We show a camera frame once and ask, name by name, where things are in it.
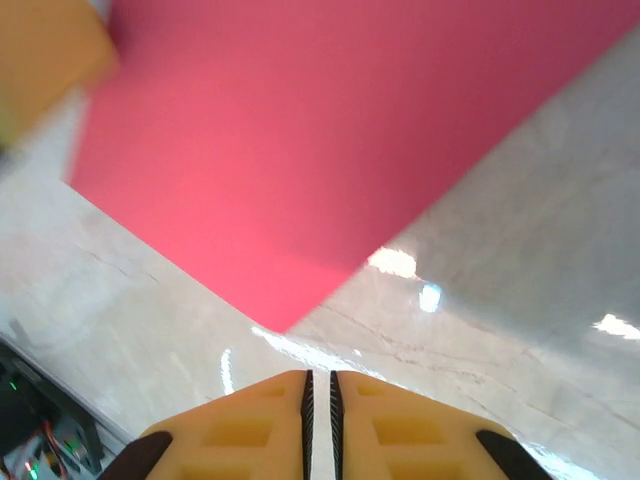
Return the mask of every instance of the yellow robot part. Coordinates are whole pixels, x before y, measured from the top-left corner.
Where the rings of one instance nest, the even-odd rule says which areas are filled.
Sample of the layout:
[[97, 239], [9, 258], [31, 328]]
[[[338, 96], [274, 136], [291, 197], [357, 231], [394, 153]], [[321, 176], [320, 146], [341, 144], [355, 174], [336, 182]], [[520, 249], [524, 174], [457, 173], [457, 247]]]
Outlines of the yellow robot part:
[[72, 87], [114, 68], [87, 0], [0, 0], [0, 147], [10, 147]]
[[337, 480], [551, 480], [495, 422], [356, 372], [331, 373]]
[[102, 480], [307, 480], [313, 377], [290, 371], [153, 425]]

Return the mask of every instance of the black rubber strip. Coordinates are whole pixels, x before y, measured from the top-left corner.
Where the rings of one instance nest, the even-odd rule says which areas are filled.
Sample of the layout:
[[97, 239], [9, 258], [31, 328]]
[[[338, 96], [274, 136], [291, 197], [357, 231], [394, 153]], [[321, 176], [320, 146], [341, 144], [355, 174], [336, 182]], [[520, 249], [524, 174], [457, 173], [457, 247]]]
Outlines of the black rubber strip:
[[302, 478], [311, 478], [311, 453], [313, 449], [313, 371], [307, 370], [304, 392], [300, 405], [302, 417]]
[[331, 372], [331, 436], [333, 438], [333, 462], [336, 471], [336, 480], [342, 480], [343, 466], [343, 439], [344, 439], [344, 402], [340, 393], [340, 382], [338, 373]]
[[490, 430], [480, 430], [476, 438], [509, 480], [553, 480], [515, 440]]
[[172, 440], [169, 432], [156, 432], [131, 442], [102, 472], [98, 480], [144, 480]]

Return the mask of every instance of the pink board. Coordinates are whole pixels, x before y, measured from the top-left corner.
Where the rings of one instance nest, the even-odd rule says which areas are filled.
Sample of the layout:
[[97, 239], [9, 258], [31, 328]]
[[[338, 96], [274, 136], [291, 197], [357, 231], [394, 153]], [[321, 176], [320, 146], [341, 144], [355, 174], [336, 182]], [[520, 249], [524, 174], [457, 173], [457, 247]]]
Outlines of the pink board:
[[639, 19], [640, 0], [116, 0], [122, 68], [72, 186], [283, 331]]

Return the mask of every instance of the marble floor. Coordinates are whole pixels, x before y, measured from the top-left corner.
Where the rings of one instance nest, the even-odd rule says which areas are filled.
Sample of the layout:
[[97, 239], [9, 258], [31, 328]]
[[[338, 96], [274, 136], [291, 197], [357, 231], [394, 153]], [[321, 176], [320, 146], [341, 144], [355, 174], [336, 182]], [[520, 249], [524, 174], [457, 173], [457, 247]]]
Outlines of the marble floor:
[[63, 182], [85, 106], [2, 166], [0, 332], [128, 435], [284, 370], [322, 394], [353, 369], [501, 422], [558, 479], [637, 478], [640, 29], [284, 336]]

